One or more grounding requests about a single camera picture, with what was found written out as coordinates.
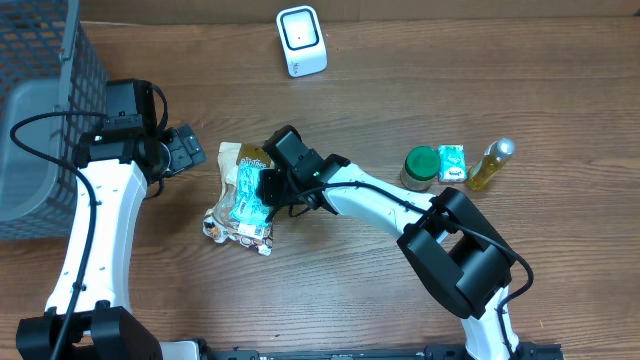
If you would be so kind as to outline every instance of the green package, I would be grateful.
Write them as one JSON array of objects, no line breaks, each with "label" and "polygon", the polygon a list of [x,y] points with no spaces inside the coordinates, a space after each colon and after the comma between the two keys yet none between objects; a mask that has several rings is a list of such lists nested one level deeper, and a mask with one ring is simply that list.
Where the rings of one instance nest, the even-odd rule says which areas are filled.
[{"label": "green package", "polygon": [[464,163],[464,147],[462,145],[440,145],[440,182],[463,182],[467,179],[467,168]]}]

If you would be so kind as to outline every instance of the oil bottle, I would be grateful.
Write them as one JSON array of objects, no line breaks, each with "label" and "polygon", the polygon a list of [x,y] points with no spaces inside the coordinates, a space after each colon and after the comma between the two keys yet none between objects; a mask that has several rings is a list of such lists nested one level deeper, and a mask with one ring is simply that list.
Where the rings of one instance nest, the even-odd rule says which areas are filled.
[{"label": "oil bottle", "polygon": [[469,172],[469,178],[465,182],[471,190],[478,191],[491,181],[491,178],[502,169],[516,151],[516,144],[511,139],[502,138],[493,144],[484,153],[484,157]]}]

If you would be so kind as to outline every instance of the plastic basket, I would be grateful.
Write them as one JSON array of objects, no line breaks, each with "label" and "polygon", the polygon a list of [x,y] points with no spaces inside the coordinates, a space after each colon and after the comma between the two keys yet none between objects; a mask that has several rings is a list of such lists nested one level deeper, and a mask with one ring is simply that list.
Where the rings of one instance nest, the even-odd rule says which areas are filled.
[{"label": "plastic basket", "polygon": [[[64,236],[74,217],[75,176],[9,139],[20,120],[63,110],[106,111],[107,73],[78,21],[78,1],[0,0],[0,239]],[[97,119],[50,118],[18,137],[72,163]]]}]

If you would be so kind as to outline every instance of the snack bag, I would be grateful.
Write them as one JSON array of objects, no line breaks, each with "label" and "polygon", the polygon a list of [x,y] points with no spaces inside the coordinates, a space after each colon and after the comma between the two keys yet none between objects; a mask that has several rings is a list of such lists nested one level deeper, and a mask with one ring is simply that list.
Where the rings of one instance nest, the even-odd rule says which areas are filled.
[{"label": "snack bag", "polygon": [[217,243],[231,239],[259,254],[270,255],[271,223],[265,219],[271,208],[256,195],[260,171],[272,166],[259,146],[220,144],[218,165],[222,180],[220,200],[205,213],[202,231]]}]

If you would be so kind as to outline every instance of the wood grain surface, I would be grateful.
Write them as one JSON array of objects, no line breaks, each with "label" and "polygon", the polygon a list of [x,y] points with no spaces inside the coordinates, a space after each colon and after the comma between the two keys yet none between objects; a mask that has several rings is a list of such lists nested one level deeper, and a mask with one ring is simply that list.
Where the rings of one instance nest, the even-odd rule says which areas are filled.
[{"label": "wood grain surface", "polygon": [[80,18],[128,24],[273,24],[312,6],[320,21],[631,16],[640,0],[83,0]]},{"label": "wood grain surface", "polygon": [[[372,226],[283,212],[263,257],[214,244],[201,221],[219,196],[221,141],[260,144],[292,124],[321,155],[399,185],[414,146],[464,144],[472,164],[508,136],[516,156],[470,196],[535,271],[533,288],[510,305],[516,332],[561,343],[567,359],[639,358],[640,20],[322,30],[329,67],[292,80],[272,25],[88,28],[110,76],[160,85],[170,124],[191,124],[209,157],[142,206],[130,273],[136,317],[160,340],[202,336],[216,349],[462,343],[458,319]],[[18,358],[17,323],[42,313],[65,248],[64,239],[0,244],[0,358]],[[524,271],[513,273],[520,286]]]}]

